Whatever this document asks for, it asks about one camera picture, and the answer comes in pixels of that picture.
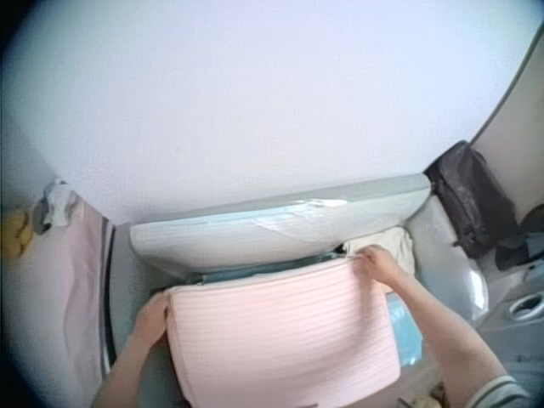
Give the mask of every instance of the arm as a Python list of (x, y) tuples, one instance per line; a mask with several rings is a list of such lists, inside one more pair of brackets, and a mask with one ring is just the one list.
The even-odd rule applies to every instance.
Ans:
[(356, 256), (354, 270), (388, 285), (405, 302), (436, 359), (451, 406), (464, 406), (486, 383), (506, 371), (479, 334), (446, 308), (386, 250), (369, 246)]
[(164, 334), (166, 310), (167, 296), (163, 293), (156, 294), (140, 310), (127, 347), (94, 397), (93, 408), (138, 406), (139, 380), (151, 347)]

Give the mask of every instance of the yellow object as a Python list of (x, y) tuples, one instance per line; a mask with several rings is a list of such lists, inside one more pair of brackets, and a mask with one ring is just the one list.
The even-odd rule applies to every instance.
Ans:
[(34, 231), (32, 231), (31, 226), (27, 224), (19, 233), (19, 241), (21, 244), (26, 246), (32, 240), (33, 236)]
[(2, 232), (6, 235), (17, 235), (26, 224), (26, 212), (17, 208), (3, 220)]
[(2, 239), (2, 256), (5, 258), (17, 258), (23, 253), (23, 246), (15, 238)]
[(2, 221), (2, 256), (18, 258), (28, 248), (34, 232), (25, 210), (14, 209)]
[(433, 397), (417, 397), (412, 403), (414, 408), (442, 408), (442, 405)]

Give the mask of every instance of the person's left hand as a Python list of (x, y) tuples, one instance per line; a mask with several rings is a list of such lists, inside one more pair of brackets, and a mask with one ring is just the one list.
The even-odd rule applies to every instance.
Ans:
[(133, 338), (146, 347), (151, 347), (166, 330), (168, 296), (164, 292), (153, 296), (138, 312), (133, 329)]

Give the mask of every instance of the pink towel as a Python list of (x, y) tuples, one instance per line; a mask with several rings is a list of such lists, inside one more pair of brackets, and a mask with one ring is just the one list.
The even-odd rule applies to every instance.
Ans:
[(400, 375), (385, 295), (348, 260), (170, 293), (168, 339), (194, 407), (338, 407)]

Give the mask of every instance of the dark bag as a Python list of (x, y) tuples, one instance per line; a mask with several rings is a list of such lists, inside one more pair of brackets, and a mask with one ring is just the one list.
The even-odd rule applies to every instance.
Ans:
[(455, 144), (425, 174), (456, 231), (456, 245), (470, 258), (517, 234), (513, 203), (468, 142)]

